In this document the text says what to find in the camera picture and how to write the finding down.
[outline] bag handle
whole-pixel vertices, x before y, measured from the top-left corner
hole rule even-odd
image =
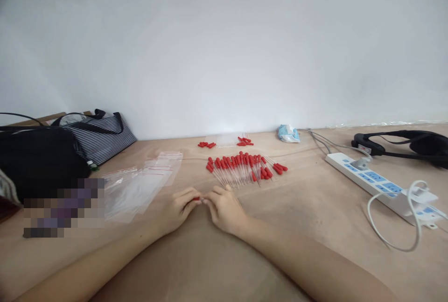
[[[99,110],[99,109],[95,109],[95,115],[87,115],[87,114],[76,113],[76,112],[68,113],[66,115],[70,115],[70,114],[79,114],[79,115],[83,115],[83,116],[86,116],[86,117],[89,117],[89,118],[92,118],[92,119],[100,120],[100,119],[102,119],[106,115],[106,112],[102,111],[102,110]],[[51,125],[52,126],[59,126],[59,124],[61,123],[62,118],[64,116],[66,116],[66,115],[63,115],[62,117],[57,118],[55,121],[53,121],[53,123]]]
[[[89,123],[86,123],[86,122],[75,122],[73,124],[69,124],[69,126],[83,129],[83,130],[86,130],[89,132],[94,132],[94,133],[113,134],[113,135],[121,134],[121,133],[123,133],[123,130],[124,130],[123,119],[121,118],[121,115],[118,112],[115,112],[113,115],[115,115],[115,117],[118,119],[118,122],[120,123],[121,130],[119,132],[113,132],[113,131],[110,131],[107,129],[96,127],[96,126],[90,125]]]
[[[17,115],[17,116],[21,116],[21,117],[24,117],[24,118],[28,118],[28,119],[34,120],[34,121],[36,121],[40,126],[43,126],[43,125],[44,125],[44,124],[41,123],[38,119],[31,118],[31,117],[29,117],[29,116],[27,116],[27,115],[23,115],[23,114],[17,114],[17,113],[3,113],[3,112],[0,112],[0,114]]]

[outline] striped bag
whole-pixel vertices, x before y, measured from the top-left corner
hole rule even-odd
[[[95,115],[81,113],[66,115],[69,114],[88,117],[62,127],[74,134],[78,142],[78,155],[86,161],[93,161],[96,165],[103,164],[137,141],[118,112],[108,118],[104,118],[106,113],[99,109],[95,110]],[[51,125],[59,126],[62,118],[56,119]]]

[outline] headphones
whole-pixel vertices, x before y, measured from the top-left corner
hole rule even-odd
[[[404,137],[408,140],[402,142],[391,142],[389,140],[386,140],[381,135]],[[388,153],[383,146],[369,140],[369,138],[372,136],[380,136],[387,142],[393,144],[410,143],[409,148],[416,152],[417,155]],[[396,132],[371,134],[359,133],[355,135],[353,141],[351,142],[351,145],[352,147],[366,151],[371,156],[387,155],[414,160],[425,160],[429,161],[437,167],[448,169],[448,138],[434,132],[401,130]]]

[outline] power strip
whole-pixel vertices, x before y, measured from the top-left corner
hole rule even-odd
[[[382,177],[375,173],[374,171],[367,170],[358,170],[351,165],[353,160],[343,153],[334,153],[328,154],[325,158],[329,164],[335,167],[337,170],[346,175],[349,179],[359,185],[361,188],[366,190],[372,196],[377,195],[380,192],[390,193],[385,196],[379,196],[378,200],[381,201],[384,205],[389,207],[395,213],[397,213],[404,220],[409,222],[410,224],[415,226],[415,219],[413,215],[404,215],[402,211],[397,210],[397,206],[394,205],[394,199],[397,197],[399,193],[406,192],[398,185],[392,183],[387,180],[385,177]],[[438,197],[432,193],[427,193],[426,201],[434,201]],[[420,224],[426,226],[432,230],[437,228],[437,225],[434,224],[435,221],[443,219],[441,215],[445,215],[442,211],[436,209],[433,206],[424,204],[419,208],[416,208],[416,213],[419,216]]]

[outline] tan table surface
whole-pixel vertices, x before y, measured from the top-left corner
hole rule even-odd
[[[317,130],[339,144],[350,145],[355,133],[399,129],[424,129],[448,136],[448,125],[415,125]],[[448,300],[448,221],[437,230],[423,228],[419,248],[403,253],[388,248],[366,218],[370,195],[325,162],[308,133],[301,143],[288,144],[276,133],[255,133],[253,147],[208,149],[203,138],[139,141],[101,166],[94,177],[137,165],[161,151],[181,151],[182,167],[175,182],[165,187],[140,219],[151,219],[167,195],[194,186],[207,192],[217,180],[206,169],[209,156],[234,155],[243,150],[272,157],[289,171],[274,182],[235,190],[246,211],[291,231],[300,231],[357,263],[386,283],[403,301]],[[387,150],[408,152],[377,138]],[[356,158],[360,154],[341,149]],[[429,183],[448,212],[448,171],[427,162],[387,156],[375,157],[371,169],[401,187],[416,179]],[[375,203],[375,223],[391,242],[410,246],[415,228],[395,213]],[[23,213],[0,225],[0,288],[5,301],[21,294],[86,252],[116,238],[130,225],[96,230],[94,236],[63,239],[24,239]],[[280,270],[244,242],[220,232],[205,207],[196,208],[176,232],[151,245],[116,275],[95,301],[307,301],[307,297]]]

